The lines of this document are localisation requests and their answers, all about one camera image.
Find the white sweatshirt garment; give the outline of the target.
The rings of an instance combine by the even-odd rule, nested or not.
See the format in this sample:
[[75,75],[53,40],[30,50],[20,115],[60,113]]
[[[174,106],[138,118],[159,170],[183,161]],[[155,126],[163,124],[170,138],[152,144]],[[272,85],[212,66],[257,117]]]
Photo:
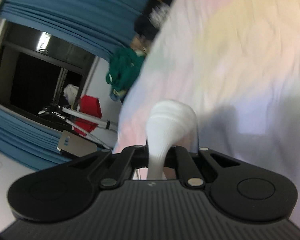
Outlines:
[[148,142],[148,180],[160,180],[166,155],[172,146],[187,150],[197,147],[197,116],[194,110],[175,100],[156,103],[146,124]]

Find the grey ironing board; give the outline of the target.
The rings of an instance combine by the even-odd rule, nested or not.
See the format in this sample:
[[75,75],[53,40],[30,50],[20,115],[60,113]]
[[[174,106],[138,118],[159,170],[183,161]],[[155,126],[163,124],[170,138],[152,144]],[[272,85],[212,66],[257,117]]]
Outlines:
[[68,152],[76,157],[83,157],[97,151],[97,145],[66,130],[63,131],[58,142],[59,152]]

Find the red garment on rack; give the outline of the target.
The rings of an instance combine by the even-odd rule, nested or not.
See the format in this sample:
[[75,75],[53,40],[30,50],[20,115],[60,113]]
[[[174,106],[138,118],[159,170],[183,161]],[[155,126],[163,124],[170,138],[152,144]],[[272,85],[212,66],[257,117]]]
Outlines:
[[[79,101],[79,111],[90,116],[102,118],[99,99],[92,96],[84,95],[81,97]],[[81,118],[76,118],[75,125],[87,132],[92,132],[97,127],[97,124]]]

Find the left blue curtain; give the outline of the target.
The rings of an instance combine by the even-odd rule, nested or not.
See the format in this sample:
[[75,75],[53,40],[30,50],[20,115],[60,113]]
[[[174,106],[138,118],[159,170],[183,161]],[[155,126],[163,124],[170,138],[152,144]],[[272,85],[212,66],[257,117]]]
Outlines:
[[71,159],[57,146],[61,134],[0,109],[0,153],[40,171]]

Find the blue curtain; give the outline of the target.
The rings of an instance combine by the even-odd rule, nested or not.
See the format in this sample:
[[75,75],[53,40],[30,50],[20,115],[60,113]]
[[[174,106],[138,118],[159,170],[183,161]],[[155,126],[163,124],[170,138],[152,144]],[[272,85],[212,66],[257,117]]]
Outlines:
[[149,0],[4,0],[0,17],[109,59],[135,36],[134,22]]
[[40,171],[71,159],[57,146],[61,134],[0,109],[0,153]]

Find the green garment pile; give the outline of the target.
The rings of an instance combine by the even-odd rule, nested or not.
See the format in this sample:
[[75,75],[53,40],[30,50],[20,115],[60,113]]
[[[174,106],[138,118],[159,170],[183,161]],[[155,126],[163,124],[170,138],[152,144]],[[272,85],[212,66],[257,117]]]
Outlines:
[[111,86],[110,98],[113,101],[124,100],[140,74],[144,59],[144,53],[137,53],[132,48],[120,48],[112,55],[106,83]]

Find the pastel tie-dye bed blanket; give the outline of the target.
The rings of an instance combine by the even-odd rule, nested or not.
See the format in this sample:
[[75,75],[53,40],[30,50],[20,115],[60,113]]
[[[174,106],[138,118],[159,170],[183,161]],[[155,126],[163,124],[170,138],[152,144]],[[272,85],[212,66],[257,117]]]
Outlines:
[[300,0],[174,0],[124,100],[115,152],[146,142],[149,113],[165,99],[196,112],[184,147],[292,180],[300,227]]

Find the black sofa chair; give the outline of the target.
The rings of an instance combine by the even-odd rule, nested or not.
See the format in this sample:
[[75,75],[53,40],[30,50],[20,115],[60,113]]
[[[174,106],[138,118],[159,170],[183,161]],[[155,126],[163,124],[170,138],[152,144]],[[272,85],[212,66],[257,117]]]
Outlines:
[[149,0],[134,22],[134,31],[140,37],[153,41],[168,16],[171,3]]

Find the right blue curtain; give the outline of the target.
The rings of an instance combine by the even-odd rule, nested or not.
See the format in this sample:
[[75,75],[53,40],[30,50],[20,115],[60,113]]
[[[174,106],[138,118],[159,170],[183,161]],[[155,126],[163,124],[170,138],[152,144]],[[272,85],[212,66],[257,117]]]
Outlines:
[[0,17],[109,59],[135,36],[134,22],[149,0],[4,0]]

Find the dark window with frame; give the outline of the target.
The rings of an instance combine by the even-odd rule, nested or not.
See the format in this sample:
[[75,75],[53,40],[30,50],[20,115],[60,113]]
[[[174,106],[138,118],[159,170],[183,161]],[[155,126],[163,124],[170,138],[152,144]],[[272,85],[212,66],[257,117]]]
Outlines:
[[5,22],[0,34],[0,104],[57,131],[70,125],[44,111],[68,106],[67,85],[82,91],[95,55],[43,31]]

